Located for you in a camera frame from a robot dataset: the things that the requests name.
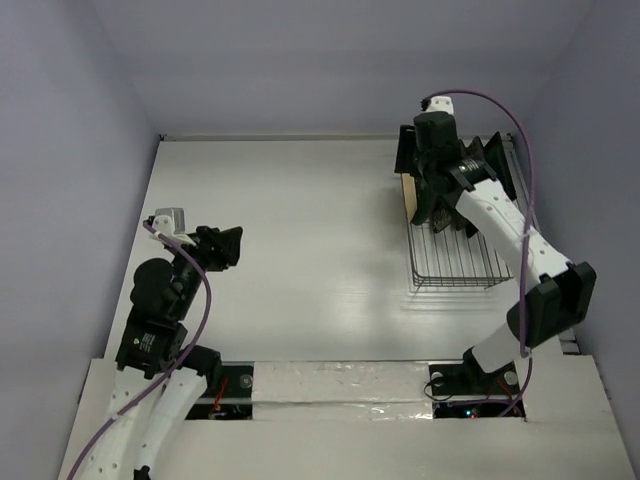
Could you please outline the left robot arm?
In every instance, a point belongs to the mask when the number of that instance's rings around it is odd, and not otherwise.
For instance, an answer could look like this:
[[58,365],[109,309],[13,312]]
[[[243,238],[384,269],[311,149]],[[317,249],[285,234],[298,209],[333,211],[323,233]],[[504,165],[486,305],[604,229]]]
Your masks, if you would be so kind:
[[173,258],[152,258],[134,273],[105,421],[70,479],[154,478],[195,402],[221,383],[220,353],[197,343],[207,322],[200,321],[192,337],[183,322],[200,289],[203,314],[210,314],[207,275],[237,265],[243,230],[199,226],[186,233],[167,214],[155,214],[143,226]]

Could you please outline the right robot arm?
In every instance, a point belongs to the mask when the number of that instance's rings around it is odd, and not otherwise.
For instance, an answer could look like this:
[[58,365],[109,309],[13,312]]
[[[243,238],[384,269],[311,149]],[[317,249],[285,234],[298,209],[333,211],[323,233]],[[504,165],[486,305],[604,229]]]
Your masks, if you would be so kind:
[[552,337],[584,320],[596,283],[587,262],[574,263],[555,249],[509,198],[486,160],[464,153],[452,114],[423,112],[413,120],[417,172],[429,192],[467,220],[513,272],[519,299],[503,324],[470,347],[439,386],[482,392],[497,373]]

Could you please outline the wire dish rack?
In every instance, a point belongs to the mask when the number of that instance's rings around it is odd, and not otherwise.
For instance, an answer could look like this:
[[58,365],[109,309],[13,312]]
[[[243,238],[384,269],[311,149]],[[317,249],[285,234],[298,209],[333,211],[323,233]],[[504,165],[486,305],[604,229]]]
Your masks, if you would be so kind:
[[[507,161],[517,193],[513,201],[521,210],[526,209],[527,194],[518,169],[516,151],[510,136],[502,135]],[[413,225],[406,216],[409,264],[412,289],[486,289],[513,278],[510,268],[497,250],[480,233],[457,223],[435,234],[430,219]]]

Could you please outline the black floral square plate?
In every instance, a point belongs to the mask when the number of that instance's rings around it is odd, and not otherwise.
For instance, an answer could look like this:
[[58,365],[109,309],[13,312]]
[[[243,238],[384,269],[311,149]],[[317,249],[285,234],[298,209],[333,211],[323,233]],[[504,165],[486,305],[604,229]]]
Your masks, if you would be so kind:
[[437,197],[430,213],[430,228],[435,234],[439,234],[447,228],[457,228],[458,212],[444,199]]

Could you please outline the cream bird plate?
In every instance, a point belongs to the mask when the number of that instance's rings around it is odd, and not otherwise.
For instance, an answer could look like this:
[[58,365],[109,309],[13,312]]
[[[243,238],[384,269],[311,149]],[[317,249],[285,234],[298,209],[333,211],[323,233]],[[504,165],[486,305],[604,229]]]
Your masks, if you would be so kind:
[[407,220],[412,223],[418,210],[415,179],[408,173],[402,173],[401,183]]

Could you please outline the teal round plate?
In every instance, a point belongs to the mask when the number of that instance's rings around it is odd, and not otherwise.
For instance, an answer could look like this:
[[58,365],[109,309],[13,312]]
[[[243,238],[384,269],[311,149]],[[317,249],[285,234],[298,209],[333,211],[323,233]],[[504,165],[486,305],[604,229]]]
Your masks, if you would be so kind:
[[416,166],[410,168],[410,175],[414,182],[416,200],[416,211],[411,217],[411,223],[421,225],[431,218],[438,203],[437,175]]

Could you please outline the green square plate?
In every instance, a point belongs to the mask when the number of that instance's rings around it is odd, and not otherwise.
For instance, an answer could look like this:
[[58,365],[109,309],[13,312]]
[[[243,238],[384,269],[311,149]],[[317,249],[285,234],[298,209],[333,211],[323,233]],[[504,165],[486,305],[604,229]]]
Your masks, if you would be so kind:
[[496,173],[505,193],[511,201],[517,200],[517,193],[509,169],[507,155],[499,132],[496,132],[483,146],[487,164]]

